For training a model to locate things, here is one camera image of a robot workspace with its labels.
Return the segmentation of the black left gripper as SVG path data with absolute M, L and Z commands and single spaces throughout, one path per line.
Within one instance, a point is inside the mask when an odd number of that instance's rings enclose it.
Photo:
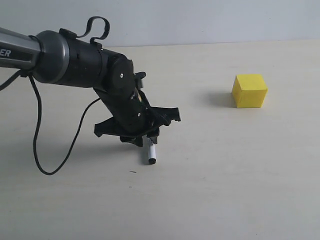
M 95 135 L 119 136 L 122 143 L 137 147 L 143 147 L 143 136 L 157 145 L 160 127 L 169 126 L 172 121 L 181 121 L 177 107 L 154 107 L 139 100 L 113 102 L 104 99 L 102 102 L 112 117 L 95 124 Z

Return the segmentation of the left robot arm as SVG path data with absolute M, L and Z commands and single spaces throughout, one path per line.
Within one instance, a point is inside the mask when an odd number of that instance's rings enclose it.
M 105 23 L 101 37 L 82 41 L 76 33 L 60 29 L 23 35 L 0 30 L 0 65 L 19 69 L 44 84 L 92 88 L 112 117 L 97 123 L 94 133 L 118 136 L 138 147 L 143 137 L 156 141 L 161 126 L 180 121 L 178 108 L 151 106 L 142 91 L 145 72 L 135 72 L 125 55 L 104 49 L 101 40 L 110 31 Z

